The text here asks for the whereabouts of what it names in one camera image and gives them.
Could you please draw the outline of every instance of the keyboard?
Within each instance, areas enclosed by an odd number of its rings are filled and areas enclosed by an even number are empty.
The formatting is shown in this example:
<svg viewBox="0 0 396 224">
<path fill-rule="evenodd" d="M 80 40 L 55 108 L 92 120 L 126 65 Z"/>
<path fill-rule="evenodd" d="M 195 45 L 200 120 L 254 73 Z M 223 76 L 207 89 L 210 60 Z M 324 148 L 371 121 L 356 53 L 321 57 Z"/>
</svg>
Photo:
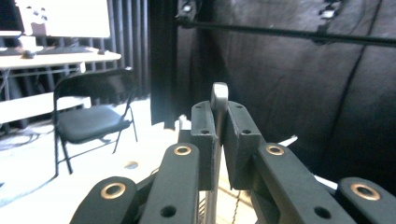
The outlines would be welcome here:
<svg viewBox="0 0 396 224">
<path fill-rule="evenodd" d="M 38 50 L 36 52 L 37 55 L 50 55 L 50 54 L 71 54 L 71 53 L 93 53 L 87 47 L 78 46 L 78 47 L 48 47 Z M 22 49 L 20 48 L 0 48 L 0 56 L 18 56 L 22 55 Z"/>
</svg>

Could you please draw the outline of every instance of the desk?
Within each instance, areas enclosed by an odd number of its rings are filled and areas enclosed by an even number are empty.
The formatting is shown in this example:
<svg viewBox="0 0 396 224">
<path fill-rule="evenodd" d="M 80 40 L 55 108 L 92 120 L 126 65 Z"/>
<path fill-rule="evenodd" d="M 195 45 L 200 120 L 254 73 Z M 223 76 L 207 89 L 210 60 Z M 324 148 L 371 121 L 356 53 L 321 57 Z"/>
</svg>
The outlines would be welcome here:
<svg viewBox="0 0 396 224">
<path fill-rule="evenodd" d="M 46 67 L 77 63 L 80 71 L 85 72 L 85 63 L 108 62 L 118 60 L 121 56 L 117 53 L 107 53 L 100 55 L 96 50 L 92 53 L 73 53 L 73 54 L 52 54 L 36 55 L 33 59 L 22 59 L 21 56 L 2 56 L 0 57 L 0 70 L 6 100 L 0 102 L 0 123 L 7 123 L 18 119 L 26 119 L 37 115 L 49 113 L 53 110 L 52 92 L 29 96 L 17 100 L 9 100 L 9 87 L 7 79 L 10 78 L 11 69 Z M 61 109 L 66 109 L 83 104 L 84 101 L 77 98 L 68 97 L 61 104 Z"/>
</svg>

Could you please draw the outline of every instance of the black pole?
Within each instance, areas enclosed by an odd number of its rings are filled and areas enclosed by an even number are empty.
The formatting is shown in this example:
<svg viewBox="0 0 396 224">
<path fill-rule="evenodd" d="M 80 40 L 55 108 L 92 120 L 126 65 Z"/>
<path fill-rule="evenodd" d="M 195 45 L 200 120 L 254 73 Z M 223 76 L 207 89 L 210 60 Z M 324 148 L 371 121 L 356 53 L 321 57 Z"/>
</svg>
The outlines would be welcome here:
<svg viewBox="0 0 396 224">
<path fill-rule="evenodd" d="M 174 128 L 172 112 L 176 92 L 177 0 L 151 0 L 149 6 L 149 48 L 151 79 L 151 122 L 165 122 Z"/>
<path fill-rule="evenodd" d="M 275 36 L 294 37 L 301 39 L 311 39 L 315 41 L 330 41 L 330 42 L 339 42 L 339 43 L 348 43 L 348 44 L 372 45 L 372 46 L 396 48 L 396 39 L 383 38 L 383 37 L 334 35 L 334 34 L 323 34 L 317 32 L 307 32 L 307 31 L 281 30 L 281 29 L 239 26 L 239 25 L 224 25 L 224 24 L 215 24 L 209 22 L 183 21 L 183 20 L 177 21 L 177 24 L 186 28 L 229 31 L 229 32 L 247 33 L 247 34 L 255 34 L 255 35 L 275 35 Z"/>
<path fill-rule="evenodd" d="M 148 96 L 150 93 L 149 79 L 149 3 L 142 0 L 142 72 L 143 72 L 143 95 Z"/>
</svg>

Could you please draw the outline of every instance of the chair leg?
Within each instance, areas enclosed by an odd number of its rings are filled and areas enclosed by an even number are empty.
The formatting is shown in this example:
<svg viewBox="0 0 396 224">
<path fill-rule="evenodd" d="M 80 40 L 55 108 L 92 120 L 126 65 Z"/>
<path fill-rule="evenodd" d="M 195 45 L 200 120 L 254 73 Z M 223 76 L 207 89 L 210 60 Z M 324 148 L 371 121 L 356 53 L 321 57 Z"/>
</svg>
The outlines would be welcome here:
<svg viewBox="0 0 396 224">
<path fill-rule="evenodd" d="M 119 145 L 119 140 L 120 140 L 121 132 L 122 132 L 122 130 L 119 132 L 119 136 L 117 137 L 117 140 L 116 140 L 116 146 L 114 147 L 114 150 L 113 150 L 113 153 L 112 153 L 112 154 L 116 153 L 117 146 Z"/>
<path fill-rule="evenodd" d="M 56 132 L 56 130 L 55 130 L 55 134 L 54 134 L 54 141 L 55 141 L 55 176 L 54 177 L 56 177 L 56 176 L 58 176 L 59 175 L 59 161 L 58 161 L 58 155 L 59 155 L 59 146 L 58 146 L 58 143 L 59 143 L 59 135 L 58 135 L 58 133 Z"/>
<path fill-rule="evenodd" d="M 131 110 L 132 122 L 133 122 L 133 124 L 134 124 L 134 113 L 132 112 L 132 108 L 131 108 L 130 105 L 129 105 L 129 109 Z M 137 133 L 136 133 L 136 127 L 135 127 L 135 125 L 134 125 L 134 139 L 135 139 L 136 142 L 137 142 Z"/>
<path fill-rule="evenodd" d="M 66 149 L 66 142 L 61 138 L 62 142 L 62 149 L 64 150 L 64 159 L 66 160 L 67 163 L 67 169 L 69 170 L 69 174 L 73 174 L 73 169 L 72 165 L 70 164 L 70 158 L 69 155 L 67 154 L 67 149 Z"/>
</svg>

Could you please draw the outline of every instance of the chair backrest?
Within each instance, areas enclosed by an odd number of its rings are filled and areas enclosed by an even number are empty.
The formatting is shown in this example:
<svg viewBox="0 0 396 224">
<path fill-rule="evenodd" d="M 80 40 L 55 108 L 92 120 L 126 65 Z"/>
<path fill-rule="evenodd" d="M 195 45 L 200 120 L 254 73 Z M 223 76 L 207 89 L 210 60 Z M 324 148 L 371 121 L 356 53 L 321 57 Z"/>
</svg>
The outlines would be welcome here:
<svg viewBox="0 0 396 224">
<path fill-rule="evenodd" d="M 127 69 L 91 72 L 62 79 L 54 91 L 54 105 L 65 96 L 91 97 L 111 104 L 123 103 L 137 90 L 136 74 Z"/>
</svg>

